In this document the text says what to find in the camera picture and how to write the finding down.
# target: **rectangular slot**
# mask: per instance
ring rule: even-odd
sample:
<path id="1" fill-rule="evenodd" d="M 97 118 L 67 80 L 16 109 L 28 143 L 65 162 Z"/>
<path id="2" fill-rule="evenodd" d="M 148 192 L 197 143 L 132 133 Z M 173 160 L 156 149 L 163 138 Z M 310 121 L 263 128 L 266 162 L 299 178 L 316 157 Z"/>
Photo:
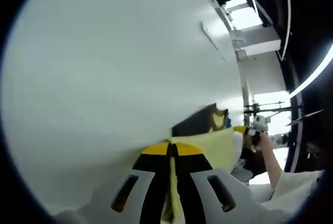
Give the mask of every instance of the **rectangular slot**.
<path id="1" fill-rule="evenodd" d="M 212 186 L 217 199 L 219 199 L 219 202 L 222 204 L 223 212 L 233 210 L 236 207 L 236 204 L 225 185 L 223 185 L 217 176 L 208 176 L 207 179 Z"/>
<path id="2" fill-rule="evenodd" d="M 130 175 L 121 190 L 119 191 L 116 199 L 111 204 L 111 208 L 114 211 L 117 211 L 119 213 L 123 212 L 124 206 L 126 204 L 127 198 L 129 197 L 134 184 L 136 183 L 138 179 L 138 176 Z"/>

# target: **white sleeve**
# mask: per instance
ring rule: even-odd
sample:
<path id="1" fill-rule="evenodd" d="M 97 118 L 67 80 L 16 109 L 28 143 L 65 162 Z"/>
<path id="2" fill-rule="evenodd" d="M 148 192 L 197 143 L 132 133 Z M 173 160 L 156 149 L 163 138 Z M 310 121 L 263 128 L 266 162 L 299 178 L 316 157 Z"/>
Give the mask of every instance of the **white sleeve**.
<path id="1" fill-rule="evenodd" d="M 287 173 L 282 172 L 272 198 L 291 192 L 305 184 L 311 185 L 321 175 L 322 171 Z"/>

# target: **person's arm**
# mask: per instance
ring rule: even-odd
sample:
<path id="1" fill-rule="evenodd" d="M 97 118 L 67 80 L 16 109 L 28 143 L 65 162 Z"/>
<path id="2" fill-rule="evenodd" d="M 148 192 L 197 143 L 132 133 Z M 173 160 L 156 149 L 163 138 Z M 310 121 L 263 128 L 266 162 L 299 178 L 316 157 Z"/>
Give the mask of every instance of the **person's arm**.
<path id="1" fill-rule="evenodd" d="M 260 142 L 257 147 L 262 151 L 266 170 L 270 178 L 272 189 L 274 190 L 281 177 L 282 169 L 273 153 L 272 142 L 265 133 L 260 134 Z"/>

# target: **hand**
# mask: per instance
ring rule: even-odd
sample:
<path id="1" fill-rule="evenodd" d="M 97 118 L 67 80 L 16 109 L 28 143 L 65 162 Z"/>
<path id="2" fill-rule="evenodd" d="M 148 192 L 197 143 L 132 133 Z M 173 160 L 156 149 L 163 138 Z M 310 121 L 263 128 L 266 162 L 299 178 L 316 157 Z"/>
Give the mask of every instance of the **hand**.
<path id="1" fill-rule="evenodd" d="M 271 139 L 265 133 L 260 133 L 260 142 L 257 145 L 262 151 L 273 150 L 273 145 Z"/>

